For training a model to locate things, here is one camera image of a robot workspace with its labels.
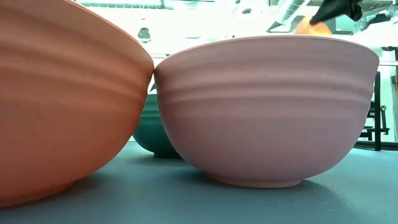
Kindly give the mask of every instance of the bowl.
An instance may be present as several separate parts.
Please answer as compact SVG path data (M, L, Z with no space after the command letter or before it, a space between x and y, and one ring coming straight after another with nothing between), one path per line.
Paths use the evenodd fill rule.
M136 131L132 135L144 149L155 157L180 159L164 131L157 106L157 94L148 94Z
M187 162L226 184L289 187L354 146L378 63L352 42L270 35L184 50L154 75L165 131Z
M0 207L108 163L139 122L154 69L130 35L74 1L0 2Z

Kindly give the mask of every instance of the tabletop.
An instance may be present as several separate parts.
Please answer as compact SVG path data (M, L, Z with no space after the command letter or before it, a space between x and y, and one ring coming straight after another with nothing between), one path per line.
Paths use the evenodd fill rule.
M129 142L70 189L0 210L1 224L398 223L398 152L352 149L334 168L286 189L219 184L183 160Z

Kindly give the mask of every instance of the ceiling pipe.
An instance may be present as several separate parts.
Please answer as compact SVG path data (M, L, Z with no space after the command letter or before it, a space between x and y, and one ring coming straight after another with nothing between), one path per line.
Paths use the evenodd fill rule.
M278 11L275 15L274 23L267 29L267 32L276 27L286 25L292 22L302 6L306 6L310 0L280 0L278 2Z

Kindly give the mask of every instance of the orange bowl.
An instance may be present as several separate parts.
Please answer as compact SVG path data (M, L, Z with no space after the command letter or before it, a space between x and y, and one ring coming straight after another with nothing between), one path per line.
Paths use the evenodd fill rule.
M55 194L109 162L154 69L131 36L73 1L0 1L0 207Z

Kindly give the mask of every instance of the teal bowl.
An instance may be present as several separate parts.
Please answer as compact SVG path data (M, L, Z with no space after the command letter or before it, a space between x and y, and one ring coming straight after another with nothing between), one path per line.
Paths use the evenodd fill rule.
M181 158L164 131L156 94L148 95L140 122L132 136L141 147L153 152L155 157Z

